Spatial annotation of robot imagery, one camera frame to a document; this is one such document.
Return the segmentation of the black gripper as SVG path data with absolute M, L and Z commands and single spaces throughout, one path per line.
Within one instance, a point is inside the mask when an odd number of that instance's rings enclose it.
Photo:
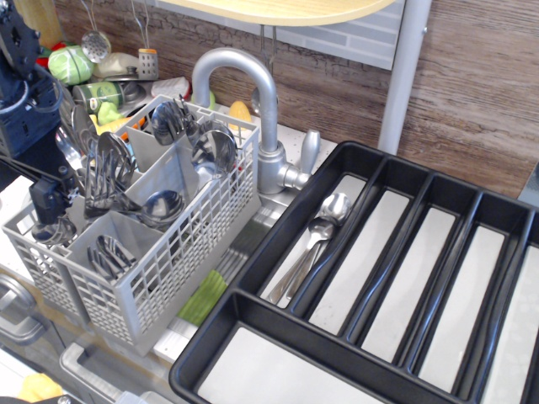
M 17 82 L 15 90 L 13 100 L 1 102 L 1 187 L 19 175 L 35 182 L 29 194 L 39 223 L 51 225 L 66 214 L 73 176 L 55 141 L 64 87 L 37 65 L 33 79 Z

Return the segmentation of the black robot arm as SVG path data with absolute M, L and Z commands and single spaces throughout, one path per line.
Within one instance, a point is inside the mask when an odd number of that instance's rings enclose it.
M 1 162 L 32 181 L 39 223 L 66 213 L 77 190 L 75 172 L 56 145 L 62 85 L 37 63 L 40 33 L 13 1 L 1 2 Z

